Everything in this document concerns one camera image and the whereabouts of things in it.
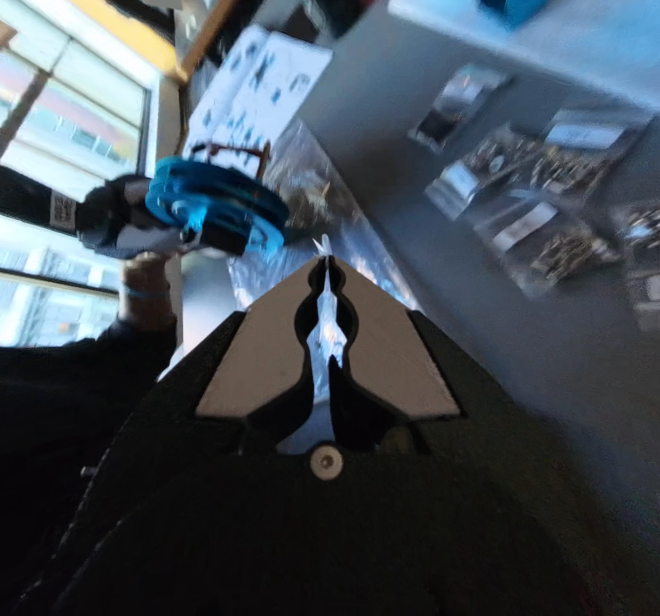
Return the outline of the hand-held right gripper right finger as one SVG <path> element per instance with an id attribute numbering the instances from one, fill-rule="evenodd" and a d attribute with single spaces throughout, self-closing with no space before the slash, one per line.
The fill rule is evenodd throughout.
<path id="1" fill-rule="evenodd" d="M 337 257 L 328 258 L 346 342 L 329 360 L 335 440 L 377 448 L 390 430 L 460 417 L 460 403 L 413 320 L 415 311 Z"/>

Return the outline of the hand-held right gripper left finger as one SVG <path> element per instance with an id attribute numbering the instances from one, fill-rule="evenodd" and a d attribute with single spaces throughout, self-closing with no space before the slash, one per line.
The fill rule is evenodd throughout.
<path id="1" fill-rule="evenodd" d="M 308 420 L 315 395 L 308 337 L 325 281 L 326 260 L 317 257 L 252 303 L 196 417 L 239 424 L 243 448 L 275 448 Z"/>

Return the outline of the blue round servo base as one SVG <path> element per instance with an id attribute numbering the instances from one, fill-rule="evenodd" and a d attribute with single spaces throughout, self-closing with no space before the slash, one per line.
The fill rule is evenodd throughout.
<path id="1" fill-rule="evenodd" d="M 197 244 L 232 256 L 246 251 L 277 252 L 285 244 L 290 212 L 280 196 L 263 184 L 271 143 L 262 149 L 202 142 L 191 155 L 205 161 L 170 156 L 156 164 L 145 206 L 158 222 L 176 229 L 185 246 Z M 258 160 L 255 177 L 211 158 L 239 152 Z"/>

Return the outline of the clear plastic film strip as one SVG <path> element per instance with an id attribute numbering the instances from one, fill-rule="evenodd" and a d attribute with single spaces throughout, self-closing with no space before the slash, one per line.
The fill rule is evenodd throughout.
<path id="1" fill-rule="evenodd" d="M 319 348 L 326 360 L 334 356 L 341 364 L 346 337 L 337 323 L 337 298 L 331 291 L 329 274 L 329 256 L 333 254 L 331 242 L 326 234 L 323 234 L 321 241 L 314 240 L 313 242 L 319 257 L 324 259 L 326 265 L 324 289 L 318 298 Z"/>

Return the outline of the person's left hand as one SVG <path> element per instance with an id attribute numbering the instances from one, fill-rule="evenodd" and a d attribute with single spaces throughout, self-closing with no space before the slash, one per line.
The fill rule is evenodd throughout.
<path id="1" fill-rule="evenodd" d="M 122 285 L 151 292 L 169 290 L 166 265 L 170 258 L 166 254 L 145 252 L 124 261 L 120 272 Z"/>

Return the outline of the window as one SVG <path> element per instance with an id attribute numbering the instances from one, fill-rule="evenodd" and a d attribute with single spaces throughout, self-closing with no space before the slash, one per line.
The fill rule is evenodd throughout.
<path id="1" fill-rule="evenodd" d="M 1 0 L 1 166 L 81 202 L 144 163 L 151 93 L 23 0 Z M 113 321 L 117 261 L 1 214 L 1 345 L 61 346 Z"/>

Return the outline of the printed instruction sheet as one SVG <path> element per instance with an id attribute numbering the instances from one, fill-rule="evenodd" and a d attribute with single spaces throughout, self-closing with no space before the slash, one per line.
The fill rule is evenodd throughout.
<path id="1" fill-rule="evenodd" d="M 333 56 L 328 48 L 248 26 L 189 118 L 182 156 L 205 161 L 206 152 L 193 149 L 208 142 L 259 151 L 269 142 L 273 149 Z"/>

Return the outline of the clear plastic bag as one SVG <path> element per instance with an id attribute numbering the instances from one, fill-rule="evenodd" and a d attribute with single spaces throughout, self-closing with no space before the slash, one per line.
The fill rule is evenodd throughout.
<path id="1" fill-rule="evenodd" d="M 240 310 L 319 257 L 314 240 L 328 235 L 334 257 L 342 259 L 412 310 L 417 298 L 343 182 L 326 152 L 301 121 L 276 143 L 263 178 L 290 211 L 285 245 L 277 252 L 247 252 L 230 259 L 228 270 Z M 308 337 L 314 376 L 314 400 L 329 398 L 327 363 L 319 348 L 318 324 Z"/>

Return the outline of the person's dark clothing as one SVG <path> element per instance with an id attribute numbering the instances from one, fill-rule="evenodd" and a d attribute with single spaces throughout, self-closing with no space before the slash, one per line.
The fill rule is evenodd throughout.
<path id="1" fill-rule="evenodd" d="M 54 554 L 101 460 L 176 349 L 176 321 L 116 320 L 97 339 L 1 348 L 1 614 Z"/>

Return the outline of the pile of small screw bags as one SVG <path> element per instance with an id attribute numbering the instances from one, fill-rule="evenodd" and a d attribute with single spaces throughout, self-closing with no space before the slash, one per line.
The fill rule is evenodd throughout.
<path id="1" fill-rule="evenodd" d="M 612 240 L 587 217 L 589 199 L 654 120 L 645 109 L 601 106 L 560 109 L 536 136 L 506 124 L 446 166 L 425 195 L 448 220 L 466 219 L 528 298 L 622 265 L 640 328 L 657 331 L 659 198 L 613 207 Z"/>

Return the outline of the white foam sheet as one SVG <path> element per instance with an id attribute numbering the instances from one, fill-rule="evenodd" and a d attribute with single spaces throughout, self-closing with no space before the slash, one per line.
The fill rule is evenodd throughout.
<path id="1" fill-rule="evenodd" d="M 389 0 L 389 13 L 659 110 L 659 0 L 548 0 L 508 29 L 476 0 Z"/>

